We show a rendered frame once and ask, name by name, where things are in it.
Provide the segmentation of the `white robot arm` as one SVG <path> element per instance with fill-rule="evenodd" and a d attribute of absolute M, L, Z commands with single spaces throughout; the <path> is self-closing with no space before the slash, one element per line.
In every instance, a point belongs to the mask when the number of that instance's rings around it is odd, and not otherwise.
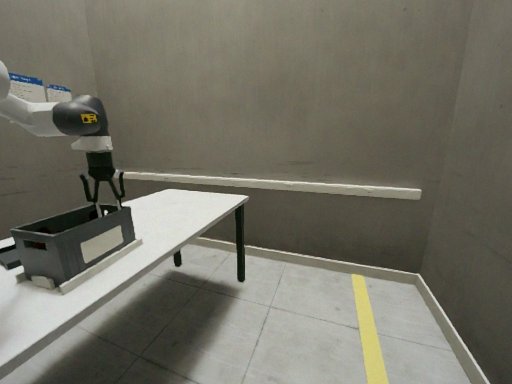
<path fill-rule="evenodd" d="M 88 153 L 112 150 L 107 115 L 100 99 L 77 95 L 68 102 L 28 103 L 10 94 L 10 87 L 7 68 L 0 61 L 1 117 L 38 137 L 82 135 L 71 144 L 72 150 Z"/>

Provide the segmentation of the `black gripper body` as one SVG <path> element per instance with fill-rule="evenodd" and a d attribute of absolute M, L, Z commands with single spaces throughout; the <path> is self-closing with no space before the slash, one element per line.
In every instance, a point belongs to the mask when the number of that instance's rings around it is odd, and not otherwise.
<path fill-rule="evenodd" d="M 111 152 L 101 152 L 101 153 L 86 153 L 87 163 L 88 163 L 88 174 L 95 179 L 95 175 L 97 172 L 100 173 L 101 181 L 108 181 L 105 172 L 108 172 L 110 178 L 112 179 L 113 175 L 116 172 L 116 169 L 113 166 L 112 154 Z M 99 167 L 99 168 L 91 168 L 91 167 Z"/>

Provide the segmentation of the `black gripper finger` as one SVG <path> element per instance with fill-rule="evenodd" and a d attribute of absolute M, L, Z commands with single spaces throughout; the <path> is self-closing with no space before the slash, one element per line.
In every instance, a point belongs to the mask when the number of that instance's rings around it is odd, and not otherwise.
<path fill-rule="evenodd" d="M 117 201 L 118 210 L 121 210 L 121 206 L 122 206 L 122 204 L 121 204 L 121 198 L 125 197 L 125 190 L 124 190 L 124 184 L 123 184 L 123 174 L 124 174 L 124 172 L 123 172 L 123 171 L 117 171 L 117 170 L 116 170 L 116 172 L 115 172 L 115 173 L 116 173 L 116 174 L 117 174 L 117 176 L 119 177 L 119 183 L 120 183 L 120 189 L 121 189 L 121 194 L 120 194 L 120 195 L 119 195 L 119 193 L 118 193 L 118 191 L 117 191 L 117 188 L 116 188 L 116 186 L 115 186 L 115 184 L 114 184 L 113 180 L 110 178 L 109 173 L 108 173 L 108 172 L 105 172 L 104 174 L 105 174 L 105 176 L 106 176 L 106 178 L 107 178 L 107 180 L 108 180 L 108 182 L 109 182 L 109 184 L 110 184 L 110 186 L 111 186 L 111 188 L 112 188 L 112 190 L 113 190 L 113 192 L 114 192 L 114 194 L 115 194 L 115 196 L 116 196 L 116 199 L 117 199 L 116 201 Z"/>
<path fill-rule="evenodd" d="M 79 176 L 80 179 L 83 181 L 84 190 L 85 190 L 85 194 L 86 194 L 86 199 L 87 199 L 88 202 L 93 202 L 94 203 L 95 210 L 98 213 L 98 217 L 102 217 L 101 209 L 100 209 L 100 204 L 99 204 L 99 201 L 98 201 L 99 185 L 100 185 L 100 182 L 99 182 L 100 173 L 97 172 L 96 175 L 95 175 L 94 198 L 90 197 L 91 192 L 90 192 L 90 187 L 89 187 L 89 183 L 88 183 L 88 178 L 89 178 L 88 176 L 89 176 L 88 172 L 85 173 L 85 174 L 81 174 Z"/>

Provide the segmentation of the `grey plastic crate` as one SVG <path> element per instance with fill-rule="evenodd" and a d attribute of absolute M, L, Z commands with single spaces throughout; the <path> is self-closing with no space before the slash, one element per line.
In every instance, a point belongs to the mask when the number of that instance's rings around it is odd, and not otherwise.
<path fill-rule="evenodd" d="M 102 217 L 87 223 L 94 204 L 10 229 L 26 279 L 51 278 L 60 288 L 136 240 L 131 206 L 118 210 L 117 205 L 100 204 L 100 209 Z M 41 227 L 48 227 L 51 234 L 37 233 Z M 60 230 L 66 231 L 55 234 Z M 35 242 L 45 243 L 47 251 L 32 248 Z"/>

